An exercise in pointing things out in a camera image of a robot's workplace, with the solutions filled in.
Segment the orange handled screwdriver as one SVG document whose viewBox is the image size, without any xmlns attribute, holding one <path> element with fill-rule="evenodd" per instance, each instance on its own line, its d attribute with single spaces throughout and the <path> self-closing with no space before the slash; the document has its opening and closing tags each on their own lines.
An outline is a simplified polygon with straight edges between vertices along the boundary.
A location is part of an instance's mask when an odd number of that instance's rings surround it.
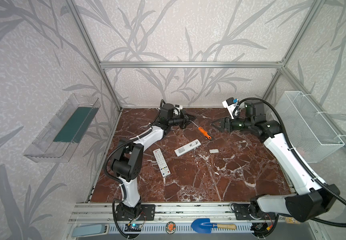
<svg viewBox="0 0 346 240">
<path fill-rule="evenodd" d="M 199 130 L 208 140 L 210 140 L 210 141 L 213 140 L 213 137 L 212 137 L 212 135 L 211 135 L 209 132 L 207 132 L 204 128 L 198 126 L 194 121 L 191 121 L 191 122 L 198 128 L 198 130 Z"/>
</svg>

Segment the white remote control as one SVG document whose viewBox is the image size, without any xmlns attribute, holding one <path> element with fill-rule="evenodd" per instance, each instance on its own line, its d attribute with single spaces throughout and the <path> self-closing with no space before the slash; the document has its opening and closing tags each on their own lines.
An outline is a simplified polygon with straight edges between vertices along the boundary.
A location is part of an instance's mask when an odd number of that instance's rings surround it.
<svg viewBox="0 0 346 240">
<path fill-rule="evenodd" d="M 178 157 L 195 150 L 197 147 L 201 146 L 201 142 L 199 140 L 194 140 L 178 149 L 175 150 L 175 153 Z"/>
</svg>

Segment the white battery cover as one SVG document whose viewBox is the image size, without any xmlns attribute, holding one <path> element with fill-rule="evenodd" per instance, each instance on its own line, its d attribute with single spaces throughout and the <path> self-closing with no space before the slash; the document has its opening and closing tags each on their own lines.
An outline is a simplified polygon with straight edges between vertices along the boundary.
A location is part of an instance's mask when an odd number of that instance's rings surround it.
<svg viewBox="0 0 346 240">
<path fill-rule="evenodd" d="M 211 149 L 209 150 L 210 154 L 216 154 L 216 153 L 219 153 L 219 150 L 218 149 Z"/>
</svg>

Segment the white remote with coloured buttons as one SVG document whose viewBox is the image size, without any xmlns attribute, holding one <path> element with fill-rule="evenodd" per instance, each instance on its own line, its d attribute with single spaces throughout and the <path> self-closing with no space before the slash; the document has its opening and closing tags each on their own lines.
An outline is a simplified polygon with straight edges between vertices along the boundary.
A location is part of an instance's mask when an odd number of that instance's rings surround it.
<svg viewBox="0 0 346 240">
<path fill-rule="evenodd" d="M 158 167 L 160 169 L 160 172 L 162 174 L 162 177 L 165 178 L 171 174 L 171 171 L 166 163 L 166 160 L 163 156 L 163 153 L 161 149 L 156 149 L 153 151 L 153 154 L 155 156 L 155 159 L 157 161 Z"/>
</svg>

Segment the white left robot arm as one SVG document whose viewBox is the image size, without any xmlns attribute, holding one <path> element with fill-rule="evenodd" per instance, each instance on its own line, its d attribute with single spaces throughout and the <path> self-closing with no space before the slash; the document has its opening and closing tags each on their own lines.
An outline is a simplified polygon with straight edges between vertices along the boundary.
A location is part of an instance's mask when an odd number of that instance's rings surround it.
<svg viewBox="0 0 346 240">
<path fill-rule="evenodd" d="M 142 168 L 144 151 L 166 137 L 172 127 L 185 129 L 196 118 L 182 106 L 161 100 L 158 113 L 145 132 L 119 141 L 116 148 L 106 156 L 103 171 L 106 177 L 120 185 L 120 205 L 130 210 L 141 205 L 137 178 Z"/>
</svg>

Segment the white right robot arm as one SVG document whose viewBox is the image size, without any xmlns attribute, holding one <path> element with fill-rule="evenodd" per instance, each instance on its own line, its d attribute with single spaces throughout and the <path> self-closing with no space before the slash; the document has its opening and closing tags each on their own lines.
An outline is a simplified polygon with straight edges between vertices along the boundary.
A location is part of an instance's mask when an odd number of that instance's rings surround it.
<svg viewBox="0 0 346 240">
<path fill-rule="evenodd" d="M 220 132 L 250 132 L 276 157 L 291 180 L 295 194 L 258 195 L 251 198 L 248 211 L 254 219 L 265 213 L 292 217 L 303 223 L 312 220 L 332 227 L 346 228 L 346 223 L 319 219 L 335 201 L 346 206 L 340 190 L 327 184 L 315 173 L 292 145 L 279 113 L 267 101 L 245 98 L 241 102 L 228 98 L 222 102 L 229 116 L 215 120 L 211 125 Z"/>
</svg>

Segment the small round orange gadget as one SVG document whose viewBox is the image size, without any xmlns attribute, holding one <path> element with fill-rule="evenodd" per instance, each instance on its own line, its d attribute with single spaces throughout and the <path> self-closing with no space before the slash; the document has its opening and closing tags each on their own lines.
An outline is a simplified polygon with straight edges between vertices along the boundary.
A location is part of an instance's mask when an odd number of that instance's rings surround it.
<svg viewBox="0 0 346 240">
<path fill-rule="evenodd" d="M 168 222 L 166 224 L 166 233 L 169 235 L 174 234 L 177 230 L 177 226 L 174 222 Z"/>
</svg>

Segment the small tan circuit board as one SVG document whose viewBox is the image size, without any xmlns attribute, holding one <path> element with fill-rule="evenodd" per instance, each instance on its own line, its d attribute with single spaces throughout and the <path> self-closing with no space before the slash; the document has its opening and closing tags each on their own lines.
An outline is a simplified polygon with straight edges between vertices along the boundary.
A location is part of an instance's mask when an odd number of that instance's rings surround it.
<svg viewBox="0 0 346 240">
<path fill-rule="evenodd" d="M 294 219 L 293 217 L 285 217 L 285 222 L 287 224 L 300 224 L 300 222 Z"/>
</svg>

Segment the green led circuit board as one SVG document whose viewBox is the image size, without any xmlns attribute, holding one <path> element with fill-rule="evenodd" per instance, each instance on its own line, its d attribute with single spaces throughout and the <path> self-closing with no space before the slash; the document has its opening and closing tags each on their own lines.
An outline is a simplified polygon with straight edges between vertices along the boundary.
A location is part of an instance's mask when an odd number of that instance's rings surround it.
<svg viewBox="0 0 346 240">
<path fill-rule="evenodd" d="M 143 224 L 129 223 L 125 225 L 124 231 L 125 232 L 141 232 L 142 228 L 143 228 Z"/>
</svg>

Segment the grey flat device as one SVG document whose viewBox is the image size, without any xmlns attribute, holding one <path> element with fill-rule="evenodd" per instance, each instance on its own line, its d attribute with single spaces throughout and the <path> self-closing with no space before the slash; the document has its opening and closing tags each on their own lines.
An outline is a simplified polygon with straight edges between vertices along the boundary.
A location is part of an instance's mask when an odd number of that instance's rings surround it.
<svg viewBox="0 0 346 240">
<path fill-rule="evenodd" d="M 84 238 L 107 234 L 109 231 L 109 225 L 107 224 L 95 224 L 79 226 L 73 229 L 71 238 Z"/>
</svg>

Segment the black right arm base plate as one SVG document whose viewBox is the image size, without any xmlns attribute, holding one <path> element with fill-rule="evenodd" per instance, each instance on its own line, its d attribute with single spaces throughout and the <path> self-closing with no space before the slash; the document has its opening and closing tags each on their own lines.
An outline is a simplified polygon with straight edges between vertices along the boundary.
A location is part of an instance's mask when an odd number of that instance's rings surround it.
<svg viewBox="0 0 346 240">
<path fill-rule="evenodd" d="M 251 204 L 231 204 L 231 210 L 235 214 L 237 220 L 269 220 L 276 219 L 275 213 L 264 213 Z"/>
</svg>

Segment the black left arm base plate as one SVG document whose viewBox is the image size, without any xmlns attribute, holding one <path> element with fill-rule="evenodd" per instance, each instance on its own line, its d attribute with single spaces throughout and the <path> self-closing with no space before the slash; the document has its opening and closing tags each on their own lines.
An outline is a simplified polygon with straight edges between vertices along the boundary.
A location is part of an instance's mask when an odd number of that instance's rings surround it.
<svg viewBox="0 0 346 240">
<path fill-rule="evenodd" d="M 155 218 L 156 205 L 137 204 L 134 208 L 119 204 L 115 208 L 117 221 L 146 220 L 153 221 Z"/>
</svg>

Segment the right side wired circuit board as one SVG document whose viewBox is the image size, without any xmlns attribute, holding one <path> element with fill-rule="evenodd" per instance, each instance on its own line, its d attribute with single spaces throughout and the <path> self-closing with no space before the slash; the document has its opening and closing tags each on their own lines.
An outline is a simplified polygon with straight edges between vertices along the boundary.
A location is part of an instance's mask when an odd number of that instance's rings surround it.
<svg viewBox="0 0 346 240">
<path fill-rule="evenodd" d="M 267 223 L 253 223 L 251 231 L 256 238 L 264 239 L 273 232 L 275 227 L 276 224 L 271 225 Z"/>
</svg>

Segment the clear plastic wall bin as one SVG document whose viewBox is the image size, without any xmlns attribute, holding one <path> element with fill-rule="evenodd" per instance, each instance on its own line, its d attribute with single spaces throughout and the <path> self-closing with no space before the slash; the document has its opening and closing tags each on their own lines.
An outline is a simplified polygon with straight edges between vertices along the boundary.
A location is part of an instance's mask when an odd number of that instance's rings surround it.
<svg viewBox="0 0 346 240">
<path fill-rule="evenodd" d="M 23 155 L 35 163 L 67 163 L 101 107 L 98 97 L 71 94 Z"/>
</svg>

